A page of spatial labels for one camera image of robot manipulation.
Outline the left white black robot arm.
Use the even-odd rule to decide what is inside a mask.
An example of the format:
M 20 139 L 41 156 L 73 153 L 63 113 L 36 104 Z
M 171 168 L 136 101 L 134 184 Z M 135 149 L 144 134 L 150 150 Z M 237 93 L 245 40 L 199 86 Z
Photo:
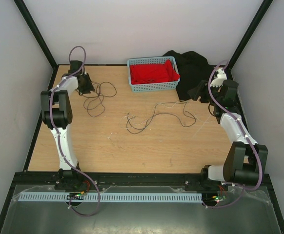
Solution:
M 50 129 L 59 155 L 59 183 L 72 189 L 86 183 L 80 174 L 81 169 L 70 136 L 73 112 L 69 96 L 75 90 L 82 94 L 94 91 L 90 76 L 79 60 L 70 61 L 68 73 L 61 77 L 54 88 L 41 92 L 42 121 Z

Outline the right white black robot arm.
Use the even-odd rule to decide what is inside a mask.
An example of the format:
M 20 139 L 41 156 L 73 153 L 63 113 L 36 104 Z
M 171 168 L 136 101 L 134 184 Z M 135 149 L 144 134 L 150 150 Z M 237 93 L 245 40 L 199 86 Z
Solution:
M 200 186 L 209 190 L 217 181 L 244 185 L 257 189 L 264 176 L 268 149 L 260 145 L 248 132 L 237 102 L 238 83 L 224 80 L 221 86 L 209 86 L 202 80 L 188 91 L 193 100 L 214 107 L 213 115 L 224 128 L 231 147 L 223 165 L 206 165 L 199 178 Z

